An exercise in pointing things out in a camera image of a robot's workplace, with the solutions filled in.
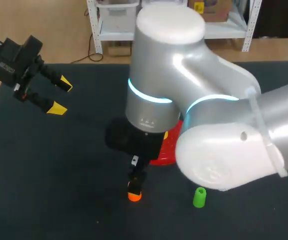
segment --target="shelf leg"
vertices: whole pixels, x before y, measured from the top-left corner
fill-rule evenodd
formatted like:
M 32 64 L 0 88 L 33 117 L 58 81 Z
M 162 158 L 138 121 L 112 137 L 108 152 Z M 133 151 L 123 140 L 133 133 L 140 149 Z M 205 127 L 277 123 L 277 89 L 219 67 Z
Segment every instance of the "shelf leg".
M 246 36 L 242 48 L 242 52 L 248 52 L 250 44 L 252 42 L 255 26 L 256 26 L 256 21 L 260 9 L 260 5 L 262 3 L 262 0 L 251 0 L 250 1 L 250 17 L 248 20 L 248 25 L 247 25 L 247 31 L 246 31 Z
M 90 25 L 92 26 L 92 33 L 96 53 L 103 54 L 102 43 L 99 39 L 100 29 L 99 29 L 95 0 L 87 0 L 87 7 L 88 7 Z

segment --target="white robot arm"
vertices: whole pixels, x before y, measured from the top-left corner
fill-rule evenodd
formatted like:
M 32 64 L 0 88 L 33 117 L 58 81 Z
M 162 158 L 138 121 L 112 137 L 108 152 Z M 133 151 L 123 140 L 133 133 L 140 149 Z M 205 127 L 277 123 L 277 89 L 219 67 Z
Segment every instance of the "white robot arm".
M 204 20 L 190 8 L 161 3 L 139 12 L 128 121 L 151 135 L 182 114 L 176 161 L 201 186 L 227 190 L 287 176 L 288 85 L 261 94 L 255 77 L 214 54 L 204 34 Z

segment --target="red object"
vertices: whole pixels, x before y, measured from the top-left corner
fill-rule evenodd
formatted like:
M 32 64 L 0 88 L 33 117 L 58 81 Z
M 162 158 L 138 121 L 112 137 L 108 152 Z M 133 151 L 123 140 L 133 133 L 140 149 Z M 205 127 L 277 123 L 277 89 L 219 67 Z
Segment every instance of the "red object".
M 179 132 L 183 121 L 178 121 L 177 125 L 168 131 L 168 136 L 164 139 L 158 159 L 150 161 L 152 165 L 169 165 L 176 163 L 175 147 L 179 137 Z

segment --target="cardboard box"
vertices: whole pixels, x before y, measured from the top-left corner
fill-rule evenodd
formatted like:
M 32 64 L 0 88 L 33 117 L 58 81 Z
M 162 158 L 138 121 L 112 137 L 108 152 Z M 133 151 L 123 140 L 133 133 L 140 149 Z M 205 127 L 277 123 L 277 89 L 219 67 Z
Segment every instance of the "cardboard box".
M 110 41 L 108 43 L 108 55 L 112 57 L 126 57 L 132 54 L 130 41 Z
M 205 22 L 226 22 L 232 0 L 188 0 L 188 6 L 201 14 Z

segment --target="orange object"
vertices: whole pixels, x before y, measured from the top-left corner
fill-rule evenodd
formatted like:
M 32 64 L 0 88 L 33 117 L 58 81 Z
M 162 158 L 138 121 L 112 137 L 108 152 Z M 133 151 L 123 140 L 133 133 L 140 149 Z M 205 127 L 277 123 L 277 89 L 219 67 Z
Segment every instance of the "orange object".
M 142 193 L 140 195 L 136 195 L 133 193 L 128 193 L 128 199 L 132 202 L 138 202 L 142 198 Z
M 150 161 L 152 165 L 169 165 L 176 163 L 175 148 L 179 137 L 179 132 L 183 121 L 178 121 L 177 125 L 164 136 L 164 141 L 160 149 L 158 159 Z

